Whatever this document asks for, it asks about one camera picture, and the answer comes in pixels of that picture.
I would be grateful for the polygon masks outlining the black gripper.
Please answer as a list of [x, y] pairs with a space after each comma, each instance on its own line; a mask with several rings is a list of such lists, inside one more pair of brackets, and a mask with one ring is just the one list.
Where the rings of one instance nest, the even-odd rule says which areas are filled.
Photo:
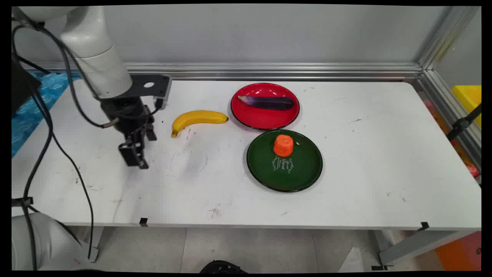
[[113, 127], [122, 133], [125, 139], [125, 142], [118, 146], [118, 150], [126, 165], [148, 169], [144, 153], [145, 138], [150, 141], [158, 140], [153, 126], [154, 115], [158, 111], [155, 109], [151, 112], [140, 97], [102, 100], [101, 108], [110, 120], [118, 118]]

